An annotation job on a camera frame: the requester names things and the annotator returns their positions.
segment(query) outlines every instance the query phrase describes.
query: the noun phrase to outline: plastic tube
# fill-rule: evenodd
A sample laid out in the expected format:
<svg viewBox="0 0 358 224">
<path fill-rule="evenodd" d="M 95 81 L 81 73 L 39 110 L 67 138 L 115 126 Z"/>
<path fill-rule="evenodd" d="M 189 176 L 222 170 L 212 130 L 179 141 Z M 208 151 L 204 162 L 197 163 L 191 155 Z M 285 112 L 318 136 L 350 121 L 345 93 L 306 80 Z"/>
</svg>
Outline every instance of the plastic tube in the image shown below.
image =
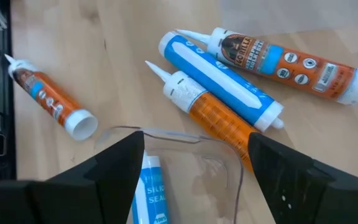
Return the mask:
<svg viewBox="0 0 358 224">
<path fill-rule="evenodd" d="M 169 74 L 146 62 L 165 82 L 163 93 L 188 113 L 212 137 L 226 141 L 239 153 L 244 166 L 253 172 L 248 154 L 249 135 L 258 132 L 185 73 Z"/>
<path fill-rule="evenodd" d="M 206 44 L 224 63 L 344 105 L 358 103 L 358 68 L 222 28 L 211 35 L 177 31 Z"/>
<path fill-rule="evenodd" d="M 15 60 L 5 55 L 11 63 L 9 75 L 43 109 L 62 125 L 75 140 L 90 137 L 98 127 L 98 119 L 63 92 L 46 74 L 27 60 Z"/>
<path fill-rule="evenodd" d="M 169 224 L 165 186 L 158 156 L 143 155 L 142 170 L 132 202 L 135 224 Z"/>
<path fill-rule="evenodd" d="M 183 36 L 168 32 L 159 45 L 161 55 L 205 87 L 255 128 L 283 128 L 283 106 L 215 60 Z"/>
</svg>

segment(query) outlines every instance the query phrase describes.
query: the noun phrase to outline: product label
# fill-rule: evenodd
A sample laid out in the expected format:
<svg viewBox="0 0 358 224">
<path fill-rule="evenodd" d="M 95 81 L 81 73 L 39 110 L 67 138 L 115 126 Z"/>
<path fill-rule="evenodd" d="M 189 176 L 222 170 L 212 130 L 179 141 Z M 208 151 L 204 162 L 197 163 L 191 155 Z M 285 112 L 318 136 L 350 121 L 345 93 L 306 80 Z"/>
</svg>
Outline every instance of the product label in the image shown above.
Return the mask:
<svg viewBox="0 0 358 224">
<path fill-rule="evenodd" d="M 247 47 L 246 42 L 239 43 L 239 49 L 242 49 L 242 52 L 251 48 Z M 260 89 L 181 35 L 176 35 L 169 41 L 164 56 L 250 124 L 255 124 L 274 102 Z M 239 63 L 248 62 L 248 59 L 242 55 L 235 54 L 232 58 Z"/>
<path fill-rule="evenodd" d="M 233 65 L 331 100 L 346 91 L 355 71 L 242 34 L 229 34 L 222 40 L 221 49 L 224 59 Z"/>
<path fill-rule="evenodd" d="M 167 91 L 169 92 L 169 98 L 172 102 L 184 112 L 188 113 L 193 102 L 197 97 L 205 93 L 206 89 L 190 77 L 183 76 L 183 78 L 175 83 L 174 88 L 167 89 Z"/>
<path fill-rule="evenodd" d="M 66 95 L 42 72 L 18 68 L 14 71 L 13 77 L 62 126 L 73 111 L 81 109 L 75 100 Z"/>
<path fill-rule="evenodd" d="M 210 93 L 202 94 L 193 103 L 189 115 L 212 137 L 226 141 L 236 149 L 244 166 L 253 171 L 248 154 L 248 140 L 251 133 L 257 132 L 256 129 Z"/>
<path fill-rule="evenodd" d="M 137 183 L 132 216 L 135 224 L 169 224 L 161 167 L 142 169 Z"/>
</svg>

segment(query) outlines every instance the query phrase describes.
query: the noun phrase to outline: clear plastic container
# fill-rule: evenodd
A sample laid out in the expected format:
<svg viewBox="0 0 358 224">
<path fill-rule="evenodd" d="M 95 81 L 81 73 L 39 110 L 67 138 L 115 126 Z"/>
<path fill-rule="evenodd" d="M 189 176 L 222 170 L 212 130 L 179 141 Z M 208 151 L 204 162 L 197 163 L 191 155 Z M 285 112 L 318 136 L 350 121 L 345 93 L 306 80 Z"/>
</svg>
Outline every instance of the clear plastic container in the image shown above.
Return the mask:
<svg viewBox="0 0 358 224">
<path fill-rule="evenodd" d="M 236 223 L 243 166 L 233 148 L 205 136 L 118 126 L 102 133 L 95 154 L 135 131 L 144 132 L 148 155 L 160 158 L 171 224 Z"/>
</svg>

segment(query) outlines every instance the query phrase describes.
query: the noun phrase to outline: caulk nozzle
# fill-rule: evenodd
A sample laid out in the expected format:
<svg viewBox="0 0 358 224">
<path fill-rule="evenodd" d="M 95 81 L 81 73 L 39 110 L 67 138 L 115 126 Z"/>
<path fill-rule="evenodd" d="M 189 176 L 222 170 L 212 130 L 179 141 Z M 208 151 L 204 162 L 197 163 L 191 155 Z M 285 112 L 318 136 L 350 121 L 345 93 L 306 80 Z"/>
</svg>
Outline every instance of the caulk nozzle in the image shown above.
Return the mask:
<svg viewBox="0 0 358 224">
<path fill-rule="evenodd" d="M 9 61 L 9 63 L 14 63 L 16 60 L 12 58 L 11 56 L 5 54 L 6 59 Z"/>
<path fill-rule="evenodd" d="M 171 77 L 171 74 L 168 72 L 162 70 L 160 67 L 154 65 L 153 63 L 149 61 L 144 61 L 146 64 L 153 70 L 154 73 L 156 73 L 164 82 L 167 82 L 167 80 Z"/>
<path fill-rule="evenodd" d="M 202 42 L 203 44 L 205 45 L 208 45 L 209 44 L 209 40 L 211 38 L 210 35 L 207 35 L 207 34 L 200 34 L 200 33 L 197 33 L 197 32 L 193 32 L 193 31 L 190 31 L 190 30 L 180 30 L 180 29 L 177 29 L 176 30 L 179 34 L 183 34 L 183 35 L 186 35 L 192 39 L 195 39 L 195 40 L 198 40 L 200 42 Z"/>
</svg>

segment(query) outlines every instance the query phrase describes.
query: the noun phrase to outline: wooden table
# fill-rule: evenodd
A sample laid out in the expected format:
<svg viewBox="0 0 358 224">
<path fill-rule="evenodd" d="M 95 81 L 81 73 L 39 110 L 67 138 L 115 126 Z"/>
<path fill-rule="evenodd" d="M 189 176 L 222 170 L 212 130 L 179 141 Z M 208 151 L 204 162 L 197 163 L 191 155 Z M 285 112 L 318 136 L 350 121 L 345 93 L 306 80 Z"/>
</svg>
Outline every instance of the wooden table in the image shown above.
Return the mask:
<svg viewBox="0 0 358 224">
<path fill-rule="evenodd" d="M 162 81 L 144 60 L 176 71 L 158 52 L 160 38 L 174 28 L 209 33 L 221 25 L 218 12 L 218 0 L 15 0 L 14 56 L 31 59 L 95 114 L 95 136 L 116 125 L 199 134 L 202 130 L 164 97 Z M 357 25 L 260 38 L 358 67 Z M 268 137 L 358 176 L 358 105 L 242 74 L 285 106 L 285 128 L 269 129 Z M 94 155 L 95 136 L 75 142 L 18 85 L 14 99 L 20 179 L 47 179 Z M 250 174 L 241 195 L 240 223 L 273 223 Z"/>
</svg>

